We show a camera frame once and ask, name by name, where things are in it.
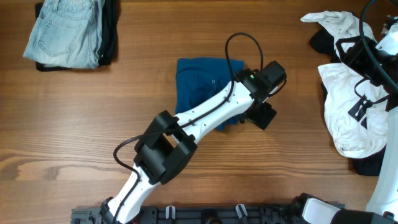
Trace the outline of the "blue t-shirt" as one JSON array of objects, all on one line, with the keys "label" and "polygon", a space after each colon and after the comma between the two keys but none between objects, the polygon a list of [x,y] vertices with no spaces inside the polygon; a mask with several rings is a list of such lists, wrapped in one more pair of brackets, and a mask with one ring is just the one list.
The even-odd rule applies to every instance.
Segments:
[{"label": "blue t-shirt", "polygon": [[211,57],[178,59],[175,79],[176,114],[202,104],[231,81],[227,61]]}]

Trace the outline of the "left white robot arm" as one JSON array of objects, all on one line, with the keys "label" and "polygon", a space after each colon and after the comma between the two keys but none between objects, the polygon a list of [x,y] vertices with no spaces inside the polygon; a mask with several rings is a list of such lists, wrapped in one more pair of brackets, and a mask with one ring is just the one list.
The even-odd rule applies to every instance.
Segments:
[{"label": "left white robot arm", "polygon": [[174,116],[163,111],[144,134],[119,144],[113,151],[114,160],[132,173],[117,196],[101,204],[103,223],[133,221],[151,192],[181,173],[199,141],[226,120],[242,115],[266,129],[276,115],[267,100],[286,81],[285,69],[276,61],[262,70],[241,70],[202,104]]}]

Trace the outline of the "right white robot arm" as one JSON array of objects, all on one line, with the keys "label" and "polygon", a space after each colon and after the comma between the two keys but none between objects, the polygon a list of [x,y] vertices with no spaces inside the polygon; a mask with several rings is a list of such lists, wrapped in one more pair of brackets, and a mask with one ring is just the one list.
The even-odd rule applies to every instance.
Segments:
[{"label": "right white robot arm", "polygon": [[377,185],[365,211],[302,194],[292,203],[291,217],[307,223],[396,223],[397,19],[388,18],[380,41],[350,12],[309,13],[302,21],[320,24],[310,45],[331,57],[318,72],[333,144],[359,175],[377,177]]}]

